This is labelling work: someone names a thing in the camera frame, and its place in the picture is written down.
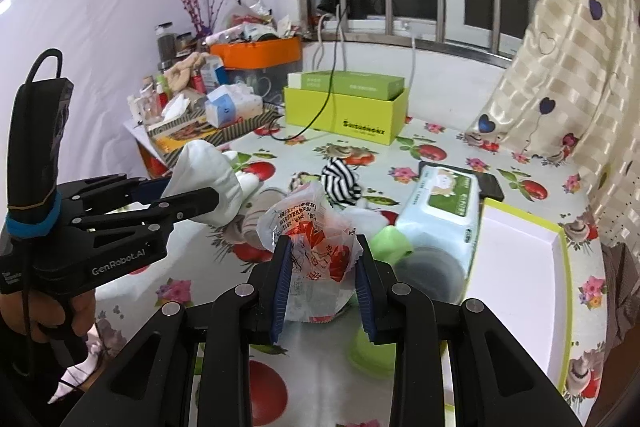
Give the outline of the person's left hand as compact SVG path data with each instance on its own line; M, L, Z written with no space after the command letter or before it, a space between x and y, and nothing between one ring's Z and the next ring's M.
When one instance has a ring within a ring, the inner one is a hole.
M49 296L40 293L28 295L28 315L24 317L23 298L20 293L1 296L1 316L6 326L22 335L31 335L37 343L46 343L49 337L41 326L56 327L65 322L65 313L61 305ZM70 300L74 310L72 327L74 333L85 336L94 324L96 313L96 291L87 291Z

